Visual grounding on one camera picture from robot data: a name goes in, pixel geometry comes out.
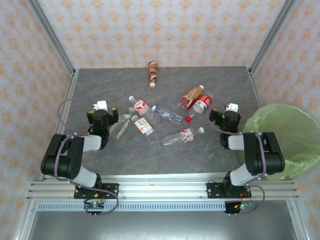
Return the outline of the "green cap tea bottle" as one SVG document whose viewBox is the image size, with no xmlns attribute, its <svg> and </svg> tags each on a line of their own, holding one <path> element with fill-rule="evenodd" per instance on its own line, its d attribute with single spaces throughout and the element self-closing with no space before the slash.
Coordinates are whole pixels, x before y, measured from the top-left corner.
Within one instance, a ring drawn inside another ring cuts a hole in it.
<svg viewBox="0 0 320 240">
<path fill-rule="evenodd" d="M 131 117 L 134 115 L 136 110 L 133 107 L 129 107 L 126 112 L 119 116 L 118 123 L 113 125 L 109 130 L 109 140 L 111 142 L 118 141 L 125 130 L 128 128 Z"/>
</svg>

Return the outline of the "red label plastic bottle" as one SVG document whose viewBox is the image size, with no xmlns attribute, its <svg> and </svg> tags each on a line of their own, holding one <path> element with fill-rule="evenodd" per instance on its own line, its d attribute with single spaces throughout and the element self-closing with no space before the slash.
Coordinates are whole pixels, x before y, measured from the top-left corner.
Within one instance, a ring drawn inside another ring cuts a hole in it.
<svg viewBox="0 0 320 240">
<path fill-rule="evenodd" d="M 192 106 L 196 113 L 202 114 L 212 103 L 213 94 L 205 92 Z"/>
</svg>

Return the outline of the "red and white label bottle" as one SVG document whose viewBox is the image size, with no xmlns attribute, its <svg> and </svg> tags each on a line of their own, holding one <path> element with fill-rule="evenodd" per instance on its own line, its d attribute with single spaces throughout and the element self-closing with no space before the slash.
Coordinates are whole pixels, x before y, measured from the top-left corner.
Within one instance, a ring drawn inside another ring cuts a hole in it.
<svg viewBox="0 0 320 240">
<path fill-rule="evenodd" d="M 133 108 L 138 112 L 138 114 L 151 126 L 154 127 L 160 123 L 160 117 L 142 99 L 135 98 L 131 95 L 128 100 L 131 102 Z"/>
</svg>

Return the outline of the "grey cap white label bottle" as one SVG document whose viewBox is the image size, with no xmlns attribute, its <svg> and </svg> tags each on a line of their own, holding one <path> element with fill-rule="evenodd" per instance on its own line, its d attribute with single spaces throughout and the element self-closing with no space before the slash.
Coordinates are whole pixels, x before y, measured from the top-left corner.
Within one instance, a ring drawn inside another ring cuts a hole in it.
<svg viewBox="0 0 320 240">
<path fill-rule="evenodd" d="M 138 128 L 138 130 L 146 136 L 149 136 L 154 131 L 154 129 L 151 127 L 151 125 L 147 122 L 147 120 L 144 117 L 138 117 L 137 115 L 133 115 L 131 117 L 131 121 Z"/>
</svg>

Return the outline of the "orange label plastic bottle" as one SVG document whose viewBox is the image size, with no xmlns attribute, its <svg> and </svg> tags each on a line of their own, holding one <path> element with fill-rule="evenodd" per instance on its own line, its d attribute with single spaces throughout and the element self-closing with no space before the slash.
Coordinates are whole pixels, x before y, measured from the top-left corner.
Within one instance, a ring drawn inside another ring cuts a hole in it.
<svg viewBox="0 0 320 240">
<path fill-rule="evenodd" d="M 186 93 L 179 99 L 179 107 L 181 107 L 184 110 L 189 110 L 193 106 L 193 104 L 200 98 L 203 90 L 203 85 L 193 87 L 188 93 Z"/>
</svg>

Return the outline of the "long clear red label bottle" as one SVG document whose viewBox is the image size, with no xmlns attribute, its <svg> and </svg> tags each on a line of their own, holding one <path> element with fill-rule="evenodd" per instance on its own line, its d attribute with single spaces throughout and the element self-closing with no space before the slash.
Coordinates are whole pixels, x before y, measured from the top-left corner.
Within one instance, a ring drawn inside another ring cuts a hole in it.
<svg viewBox="0 0 320 240">
<path fill-rule="evenodd" d="M 189 127 L 178 133 L 164 137 L 161 140 L 158 140 L 156 144 L 161 146 L 173 146 L 177 144 L 187 144 L 192 142 L 195 139 L 195 136 L 201 135 L 205 132 L 203 127 Z"/>
</svg>

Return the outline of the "blue label clear bottle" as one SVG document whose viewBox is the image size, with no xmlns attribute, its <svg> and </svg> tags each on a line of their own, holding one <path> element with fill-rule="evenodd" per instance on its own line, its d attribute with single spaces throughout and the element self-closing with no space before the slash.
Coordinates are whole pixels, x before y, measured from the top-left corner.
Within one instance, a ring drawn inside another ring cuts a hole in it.
<svg viewBox="0 0 320 240">
<path fill-rule="evenodd" d="M 172 110 L 168 110 L 166 108 L 163 108 L 157 105 L 154 105 L 151 109 L 162 118 L 170 120 L 175 124 L 180 125 L 183 121 L 183 117 Z"/>
</svg>

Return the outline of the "brown label plastic bottle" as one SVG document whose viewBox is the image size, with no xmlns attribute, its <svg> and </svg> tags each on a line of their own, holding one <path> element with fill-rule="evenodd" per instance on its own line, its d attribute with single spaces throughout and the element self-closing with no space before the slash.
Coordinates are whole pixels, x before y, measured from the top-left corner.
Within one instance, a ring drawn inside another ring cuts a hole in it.
<svg viewBox="0 0 320 240">
<path fill-rule="evenodd" d="M 152 61 L 148 64 L 148 78 L 149 78 L 149 86 L 151 88 L 156 87 L 156 81 L 158 76 L 158 63 Z"/>
</svg>

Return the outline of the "controller circuit board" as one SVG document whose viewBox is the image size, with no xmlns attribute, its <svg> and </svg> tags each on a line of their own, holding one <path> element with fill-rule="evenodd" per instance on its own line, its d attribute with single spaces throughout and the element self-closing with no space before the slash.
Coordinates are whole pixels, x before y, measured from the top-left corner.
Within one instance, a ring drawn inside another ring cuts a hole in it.
<svg viewBox="0 0 320 240">
<path fill-rule="evenodd" d="M 237 215 L 247 207 L 252 207 L 253 202 L 241 202 L 241 201 L 226 201 L 225 202 L 225 211 L 227 215 Z"/>
<path fill-rule="evenodd" d="M 97 217 L 105 209 L 105 205 L 102 201 L 94 200 L 94 201 L 90 202 L 88 199 L 86 199 L 83 203 L 84 203 L 85 213 L 89 217 L 91 217 L 91 216 Z"/>
</svg>

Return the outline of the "grey metal shelf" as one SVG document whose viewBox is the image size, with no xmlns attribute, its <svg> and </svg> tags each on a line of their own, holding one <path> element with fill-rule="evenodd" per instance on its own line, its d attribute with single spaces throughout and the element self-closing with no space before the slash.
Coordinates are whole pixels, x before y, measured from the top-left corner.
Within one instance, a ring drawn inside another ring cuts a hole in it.
<svg viewBox="0 0 320 240">
<path fill-rule="evenodd" d="M 266 201 L 258 210 L 116 211 L 89 217 L 82 211 L 24 208 L 14 240 L 316 240 L 293 200 Z"/>
</svg>

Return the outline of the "aluminium table side rail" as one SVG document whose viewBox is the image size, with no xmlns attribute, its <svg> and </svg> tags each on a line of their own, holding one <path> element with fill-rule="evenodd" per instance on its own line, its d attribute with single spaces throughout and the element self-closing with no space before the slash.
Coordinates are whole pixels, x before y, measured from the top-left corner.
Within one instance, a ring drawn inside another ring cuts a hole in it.
<svg viewBox="0 0 320 240">
<path fill-rule="evenodd" d="M 260 96 L 259 96 L 259 93 L 258 93 L 257 86 L 255 84 L 253 72 L 251 71 L 250 68 L 248 68 L 247 70 L 248 70 L 248 75 L 249 75 L 249 78 L 250 78 L 250 81 L 251 81 L 251 84 L 252 84 L 252 88 L 253 88 L 256 100 L 257 100 L 258 107 L 261 108 L 262 107 L 262 102 L 261 102 L 261 99 L 260 99 Z"/>
</svg>

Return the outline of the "aluminium frame post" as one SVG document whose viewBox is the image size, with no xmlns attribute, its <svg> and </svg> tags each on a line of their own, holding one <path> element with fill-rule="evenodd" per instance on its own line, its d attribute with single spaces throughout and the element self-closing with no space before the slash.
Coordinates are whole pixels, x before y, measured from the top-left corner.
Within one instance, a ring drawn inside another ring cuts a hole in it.
<svg viewBox="0 0 320 240">
<path fill-rule="evenodd" d="M 292 8 L 296 4 L 297 0 L 285 0 L 283 7 L 281 8 L 279 14 L 277 15 L 272 27 L 270 28 L 262 46 L 260 47 L 251 67 L 248 72 L 253 76 L 259 69 L 259 66 L 263 62 L 266 54 L 268 53 L 270 47 L 272 46 L 274 40 L 276 39 L 278 33 L 280 32 L 283 24 L 288 18 L 292 11 Z"/>
<path fill-rule="evenodd" d="M 58 54 L 60 60 L 62 61 L 65 69 L 73 76 L 75 74 L 75 68 L 71 63 L 63 45 L 61 44 L 54 28 L 52 27 L 50 21 L 48 20 L 44 10 L 42 9 L 38 0 L 26 0 L 35 16 L 37 17 L 39 24 L 47 35 L 49 41 L 51 42 L 54 50 Z"/>
</svg>

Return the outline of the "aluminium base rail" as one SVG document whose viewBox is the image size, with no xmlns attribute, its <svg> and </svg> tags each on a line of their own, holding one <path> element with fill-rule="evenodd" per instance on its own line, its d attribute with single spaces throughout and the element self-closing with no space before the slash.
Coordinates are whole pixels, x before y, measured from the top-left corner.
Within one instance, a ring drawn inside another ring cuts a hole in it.
<svg viewBox="0 0 320 240">
<path fill-rule="evenodd" d="M 103 175 L 103 183 L 118 183 L 121 201 L 205 201 L 207 182 L 220 183 L 225 173 L 172 173 L 140 175 Z M 70 201 L 75 187 L 54 177 L 45 176 L 42 181 L 33 181 L 27 200 Z M 261 200 L 296 200 L 301 197 L 294 180 L 268 180 L 253 182 L 252 198 Z"/>
</svg>

